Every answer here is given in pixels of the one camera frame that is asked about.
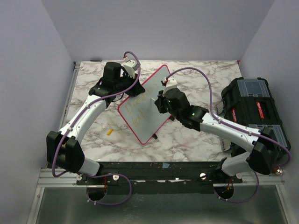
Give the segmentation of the pink framed whiteboard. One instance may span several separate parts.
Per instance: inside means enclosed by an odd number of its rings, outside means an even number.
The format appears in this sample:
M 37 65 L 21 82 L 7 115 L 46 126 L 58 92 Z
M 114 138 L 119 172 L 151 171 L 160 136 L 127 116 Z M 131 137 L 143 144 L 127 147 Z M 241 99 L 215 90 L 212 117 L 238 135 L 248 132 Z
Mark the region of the pink framed whiteboard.
M 127 97 L 118 106 L 118 113 L 141 144 L 146 144 L 159 128 L 169 119 L 170 114 L 159 113 L 154 101 L 158 92 L 164 89 L 161 81 L 170 74 L 167 65 L 160 66 L 143 83 L 145 92 L 136 97 Z

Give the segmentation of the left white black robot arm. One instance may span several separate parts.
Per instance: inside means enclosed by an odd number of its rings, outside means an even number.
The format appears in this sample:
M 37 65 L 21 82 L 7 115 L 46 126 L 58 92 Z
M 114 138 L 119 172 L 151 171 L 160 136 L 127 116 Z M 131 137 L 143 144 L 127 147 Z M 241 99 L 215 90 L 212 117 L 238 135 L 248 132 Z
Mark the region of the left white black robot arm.
M 82 173 L 93 184 L 103 181 L 100 164 L 85 157 L 81 142 L 98 116 L 114 101 L 117 95 L 135 97 L 145 92 L 139 82 L 140 63 L 125 58 L 124 64 L 107 62 L 103 76 L 88 93 L 76 115 L 58 132 L 46 137 L 47 161 L 52 168 L 60 167 L 72 173 Z

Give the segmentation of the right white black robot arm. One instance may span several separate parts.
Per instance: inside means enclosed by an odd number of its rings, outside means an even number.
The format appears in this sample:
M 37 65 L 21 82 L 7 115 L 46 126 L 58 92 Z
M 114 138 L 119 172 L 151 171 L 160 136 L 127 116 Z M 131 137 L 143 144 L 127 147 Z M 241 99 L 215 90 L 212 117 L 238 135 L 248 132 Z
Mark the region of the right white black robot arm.
M 178 88 L 159 91 L 155 105 L 160 113 L 168 112 L 186 128 L 217 135 L 245 150 L 221 160 L 215 171 L 217 181 L 225 183 L 232 176 L 251 170 L 263 175 L 272 172 L 280 151 L 272 129 L 259 130 L 216 117 L 203 107 L 191 105 Z

